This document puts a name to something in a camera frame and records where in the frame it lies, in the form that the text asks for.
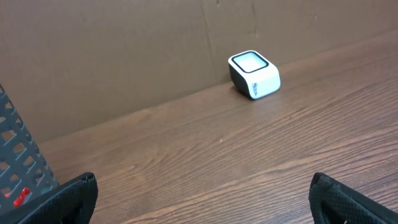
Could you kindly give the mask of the orange spaghetti packet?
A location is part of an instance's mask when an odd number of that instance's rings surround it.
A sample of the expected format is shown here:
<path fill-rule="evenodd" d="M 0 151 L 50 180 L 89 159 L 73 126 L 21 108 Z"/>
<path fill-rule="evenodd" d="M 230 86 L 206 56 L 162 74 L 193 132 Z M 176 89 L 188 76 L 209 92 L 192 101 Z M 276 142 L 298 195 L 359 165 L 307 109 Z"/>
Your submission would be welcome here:
<path fill-rule="evenodd" d="M 6 187 L 1 190 L 1 192 L 4 194 L 6 198 L 8 198 L 12 192 L 12 190 L 9 187 Z M 17 198 L 14 200 L 12 203 L 14 208 L 20 207 L 21 205 L 24 204 L 26 198 L 31 194 L 31 191 L 28 187 L 24 187 L 20 194 L 17 196 Z"/>

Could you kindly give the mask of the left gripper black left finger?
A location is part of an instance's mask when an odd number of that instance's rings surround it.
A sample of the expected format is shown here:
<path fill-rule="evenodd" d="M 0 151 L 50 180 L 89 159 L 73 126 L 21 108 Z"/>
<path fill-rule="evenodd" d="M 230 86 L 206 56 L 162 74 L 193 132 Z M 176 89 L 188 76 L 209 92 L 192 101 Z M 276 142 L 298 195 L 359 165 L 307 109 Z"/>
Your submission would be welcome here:
<path fill-rule="evenodd" d="M 1 224 L 88 224 L 98 198 L 94 173 L 85 172 L 1 215 Z"/>

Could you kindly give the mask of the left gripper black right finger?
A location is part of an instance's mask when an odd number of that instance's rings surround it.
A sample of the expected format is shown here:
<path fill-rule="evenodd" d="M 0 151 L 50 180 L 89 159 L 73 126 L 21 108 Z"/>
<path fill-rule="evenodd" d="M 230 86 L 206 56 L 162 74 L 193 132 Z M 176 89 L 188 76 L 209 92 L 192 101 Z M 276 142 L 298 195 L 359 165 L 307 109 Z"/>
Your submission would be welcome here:
<path fill-rule="evenodd" d="M 315 224 L 397 224 L 396 212 L 321 172 L 313 176 L 308 200 Z"/>

